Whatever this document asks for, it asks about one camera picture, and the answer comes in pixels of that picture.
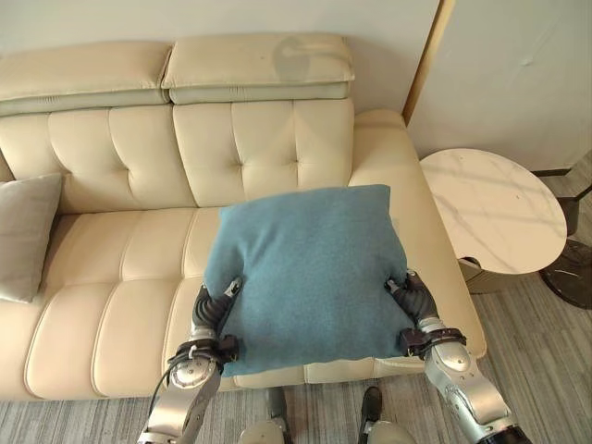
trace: metal robot arm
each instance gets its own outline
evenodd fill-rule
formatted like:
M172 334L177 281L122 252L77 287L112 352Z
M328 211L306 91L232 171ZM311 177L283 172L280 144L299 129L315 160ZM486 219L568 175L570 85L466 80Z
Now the metal robot arm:
M467 439L475 444L532 444L498 390L477 368L461 331L439 319L434 298L421 278L409 270L403 287L392 279L385 286L416 325L401 332L402 348L407 355L425 360L427 378Z
M168 360L169 367L154 391L148 420L138 444L193 444L204 422L205 409L220 386L224 364L236 361L235 337L218 338L241 280L232 281L224 294L212 299L202 285L193 305L191 335ZM160 384L168 386L154 403Z

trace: marble tabletop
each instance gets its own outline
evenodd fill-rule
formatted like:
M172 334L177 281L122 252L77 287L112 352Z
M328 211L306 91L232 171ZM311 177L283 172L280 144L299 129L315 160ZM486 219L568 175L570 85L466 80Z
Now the marble tabletop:
M567 229L557 199L530 171L497 154L450 149L421 161L457 258L518 275L553 262Z

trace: gray carpet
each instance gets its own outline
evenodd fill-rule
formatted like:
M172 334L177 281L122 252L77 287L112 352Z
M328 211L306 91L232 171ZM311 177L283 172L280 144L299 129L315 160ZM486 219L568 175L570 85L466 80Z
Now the gray carpet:
M546 183L557 195L573 195L592 178L591 159L568 178ZM590 245L592 196L582 202L580 217L575 237ZM592 312L557 298L538 274L474 301L488 343L479 366L532 441L592 442ZM418 444L466 443L423 375L287 388L295 442L356 442L360 402L372 384L383 391L383 418L406 426ZM0 443L135 444L147 410L145 399L0 402ZM236 442L244 427L264 418L263 391L221 393L197 442Z

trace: sofa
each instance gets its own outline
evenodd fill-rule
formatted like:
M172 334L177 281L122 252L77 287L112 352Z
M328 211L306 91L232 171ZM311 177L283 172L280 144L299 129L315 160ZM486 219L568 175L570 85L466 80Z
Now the sofa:
M0 399L149 396L189 335L218 209L323 187L390 186L409 267L483 356L405 124L387 109L354 114L353 78L345 40L323 33L90 43L0 59L0 180L63 176L39 293L0 301ZM220 389L422 370L414 357L369 357L223 378Z

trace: wall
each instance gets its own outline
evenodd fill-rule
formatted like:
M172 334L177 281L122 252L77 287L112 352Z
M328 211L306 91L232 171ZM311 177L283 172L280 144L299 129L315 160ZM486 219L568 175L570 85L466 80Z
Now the wall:
M356 110L402 110L438 0L0 0L0 54L104 40L330 31L350 35Z
M591 22L590 0L457 0L411 116L420 156L571 167L592 148Z

